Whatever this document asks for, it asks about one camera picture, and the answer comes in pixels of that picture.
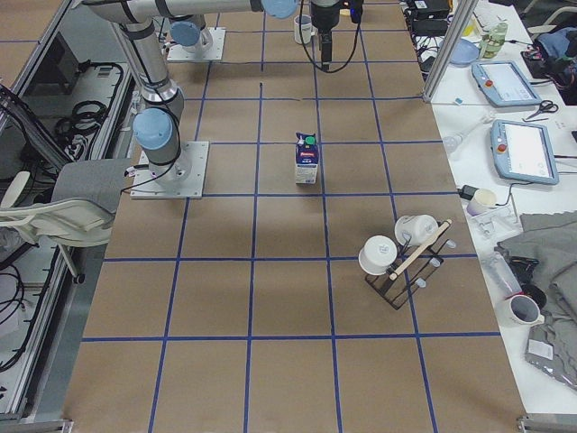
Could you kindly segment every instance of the wooden handle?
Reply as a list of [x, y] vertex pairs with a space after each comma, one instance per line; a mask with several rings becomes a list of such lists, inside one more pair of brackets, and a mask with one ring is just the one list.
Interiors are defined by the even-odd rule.
[[421, 255], [427, 247], [434, 244], [440, 235], [442, 235], [447, 228], [451, 226], [453, 221], [451, 219], [446, 219], [433, 234], [431, 234], [400, 266], [389, 275], [391, 280], [396, 280], [397, 277], [403, 273], [406, 268], [408, 268], [412, 262], [414, 262], [419, 255]]

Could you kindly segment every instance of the gray fabric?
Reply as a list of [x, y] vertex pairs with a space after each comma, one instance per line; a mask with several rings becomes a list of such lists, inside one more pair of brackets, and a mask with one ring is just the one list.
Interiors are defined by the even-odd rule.
[[86, 198], [114, 213], [120, 200], [120, 190], [124, 187], [124, 171], [130, 165], [129, 159], [66, 164], [56, 181], [52, 201]]
[[526, 353], [531, 364], [577, 390], [577, 213], [521, 216], [524, 232], [499, 243], [506, 258], [537, 259], [533, 283], [547, 295], [545, 323], [529, 339], [551, 345], [553, 360]]

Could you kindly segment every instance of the milk carton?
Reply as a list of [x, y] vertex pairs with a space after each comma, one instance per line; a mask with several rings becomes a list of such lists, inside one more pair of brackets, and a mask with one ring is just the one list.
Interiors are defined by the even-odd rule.
[[314, 134], [297, 133], [297, 154], [295, 158], [295, 182], [315, 183], [318, 169], [318, 147]]

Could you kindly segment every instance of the white cup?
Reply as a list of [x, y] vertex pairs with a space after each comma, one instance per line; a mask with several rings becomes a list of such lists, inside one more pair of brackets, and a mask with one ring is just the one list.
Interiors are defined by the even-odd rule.
[[477, 189], [467, 205], [467, 213], [472, 217], [495, 207], [497, 196], [490, 189]]
[[302, 44], [302, 41], [307, 44], [310, 42], [311, 36], [315, 36], [315, 31], [313, 31], [313, 20], [311, 19], [310, 15], [302, 15], [302, 24], [300, 24], [300, 28], [303, 32], [303, 39], [300, 39], [300, 33], [298, 30], [298, 15], [295, 16], [295, 42]]
[[513, 295], [495, 306], [495, 316], [500, 325], [515, 327], [523, 325], [532, 327], [545, 321], [539, 312], [539, 306], [526, 295]]
[[397, 246], [387, 236], [373, 236], [359, 253], [359, 265], [370, 275], [382, 275], [397, 258]]
[[395, 237], [401, 245], [408, 241], [408, 246], [417, 246], [426, 241], [437, 228], [439, 225], [436, 219], [430, 215], [402, 216], [395, 223]]

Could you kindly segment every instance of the black scissors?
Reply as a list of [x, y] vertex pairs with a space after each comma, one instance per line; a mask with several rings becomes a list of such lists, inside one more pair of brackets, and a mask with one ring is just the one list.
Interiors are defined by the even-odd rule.
[[559, 111], [559, 106], [557, 104], [554, 104], [553, 101], [545, 99], [541, 101], [541, 104], [539, 104], [539, 108], [537, 108], [537, 111], [535, 111], [529, 117], [524, 118], [523, 120], [526, 122], [527, 120], [535, 117], [536, 115], [540, 115], [542, 113], [556, 113], [557, 111]]

